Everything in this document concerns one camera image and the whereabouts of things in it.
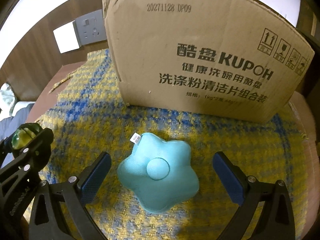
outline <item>blue gripper pad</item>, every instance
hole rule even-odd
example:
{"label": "blue gripper pad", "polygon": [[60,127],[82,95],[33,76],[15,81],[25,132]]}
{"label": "blue gripper pad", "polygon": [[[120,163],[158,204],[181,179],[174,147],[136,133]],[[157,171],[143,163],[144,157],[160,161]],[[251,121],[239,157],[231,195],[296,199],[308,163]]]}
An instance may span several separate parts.
{"label": "blue gripper pad", "polygon": [[102,152],[91,166],[81,172],[77,185],[83,205],[93,201],[110,168],[111,157],[108,153]]}
{"label": "blue gripper pad", "polygon": [[231,201],[241,206],[244,201],[244,188],[232,171],[234,165],[223,152],[217,152],[213,156],[212,165]]}

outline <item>white tag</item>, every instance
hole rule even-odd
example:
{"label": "white tag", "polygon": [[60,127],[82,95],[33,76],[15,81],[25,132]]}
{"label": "white tag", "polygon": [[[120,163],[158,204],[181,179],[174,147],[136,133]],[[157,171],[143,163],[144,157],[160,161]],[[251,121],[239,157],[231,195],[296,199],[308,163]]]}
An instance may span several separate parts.
{"label": "white tag", "polygon": [[134,144],[139,144],[140,140],[141,140],[141,136],[139,134],[137,134],[136,132],[134,133],[134,135],[130,139],[130,141],[133,142]]}

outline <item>round pillow center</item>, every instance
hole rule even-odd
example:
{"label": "round pillow center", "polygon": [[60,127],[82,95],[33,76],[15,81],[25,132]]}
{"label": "round pillow center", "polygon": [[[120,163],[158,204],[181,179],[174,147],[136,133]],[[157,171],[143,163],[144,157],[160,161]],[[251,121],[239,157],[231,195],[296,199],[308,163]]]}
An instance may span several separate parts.
{"label": "round pillow center", "polygon": [[151,179],[161,180],[168,176],[170,166],[162,158],[154,158],[147,165],[147,173]]}

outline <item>turquoise plush toy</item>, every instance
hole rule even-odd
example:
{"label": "turquoise plush toy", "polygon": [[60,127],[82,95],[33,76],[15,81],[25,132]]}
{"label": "turquoise plush toy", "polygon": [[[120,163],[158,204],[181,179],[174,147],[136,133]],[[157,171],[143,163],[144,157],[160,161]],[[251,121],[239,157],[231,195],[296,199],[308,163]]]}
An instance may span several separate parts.
{"label": "turquoise plush toy", "polygon": [[144,210],[162,213],[198,192],[199,180],[190,160],[191,148],[186,142],[167,142],[144,133],[131,155],[120,163],[118,177],[134,191]]}

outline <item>wine glass symbol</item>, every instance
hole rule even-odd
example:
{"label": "wine glass symbol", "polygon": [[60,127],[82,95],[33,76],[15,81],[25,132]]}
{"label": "wine glass symbol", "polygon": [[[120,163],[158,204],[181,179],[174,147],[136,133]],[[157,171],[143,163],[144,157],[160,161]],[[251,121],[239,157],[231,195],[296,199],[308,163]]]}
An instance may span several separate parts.
{"label": "wine glass symbol", "polygon": [[280,54],[283,56],[283,52],[287,49],[287,45],[286,44],[282,44],[282,51],[280,52]]}

